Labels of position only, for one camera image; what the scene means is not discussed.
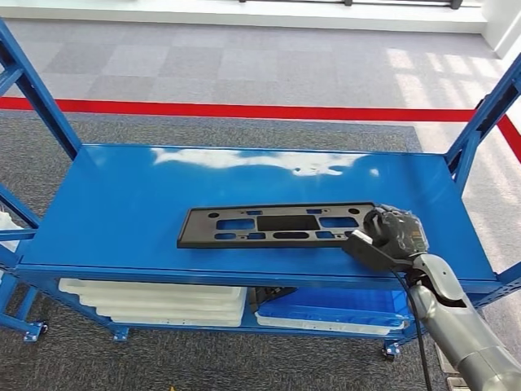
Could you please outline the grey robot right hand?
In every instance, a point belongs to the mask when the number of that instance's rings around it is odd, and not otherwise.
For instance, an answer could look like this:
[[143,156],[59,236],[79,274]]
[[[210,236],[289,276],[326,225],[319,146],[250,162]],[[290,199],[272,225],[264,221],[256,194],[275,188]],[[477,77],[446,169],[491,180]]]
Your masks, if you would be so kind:
[[420,219],[410,211],[378,204],[363,218],[364,232],[372,245],[394,259],[427,253],[428,241]]

